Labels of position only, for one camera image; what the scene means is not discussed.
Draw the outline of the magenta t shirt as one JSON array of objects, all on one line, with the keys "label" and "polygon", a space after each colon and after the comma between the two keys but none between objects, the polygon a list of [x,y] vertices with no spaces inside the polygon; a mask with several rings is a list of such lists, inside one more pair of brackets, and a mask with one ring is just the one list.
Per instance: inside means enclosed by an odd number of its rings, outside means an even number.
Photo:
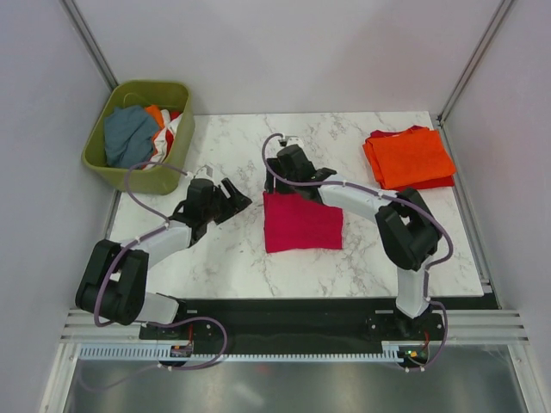
[{"label": "magenta t shirt", "polygon": [[263,193],[267,253],[343,248],[344,214],[339,208],[304,200],[299,194]]}]

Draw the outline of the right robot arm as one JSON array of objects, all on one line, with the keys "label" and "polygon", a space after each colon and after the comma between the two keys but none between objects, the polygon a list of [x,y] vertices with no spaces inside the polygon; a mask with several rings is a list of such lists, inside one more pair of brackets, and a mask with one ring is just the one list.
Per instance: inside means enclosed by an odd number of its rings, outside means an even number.
[{"label": "right robot arm", "polygon": [[429,268],[443,235],[420,193],[371,188],[348,181],[335,170],[317,169],[299,145],[287,145],[275,157],[263,157],[266,170],[304,200],[340,208],[376,224],[387,258],[396,267],[400,311],[396,332],[407,339],[425,328],[430,306]]}]

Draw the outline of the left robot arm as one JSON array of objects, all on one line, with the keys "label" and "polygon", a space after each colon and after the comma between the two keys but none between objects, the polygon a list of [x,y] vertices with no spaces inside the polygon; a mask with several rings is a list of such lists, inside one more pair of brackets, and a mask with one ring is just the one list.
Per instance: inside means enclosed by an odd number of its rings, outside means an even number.
[{"label": "left robot arm", "polygon": [[170,338],[182,337],[189,318],[178,310],[176,299],[146,291],[149,270],[194,246],[207,233],[209,223],[219,225],[250,204],[251,199],[227,178],[220,184],[192,179],[186,198],[161,226],[124,243],[103,239],[95,245],[76,293],[76,306],[91,313],[99,327],[152,323]]}]

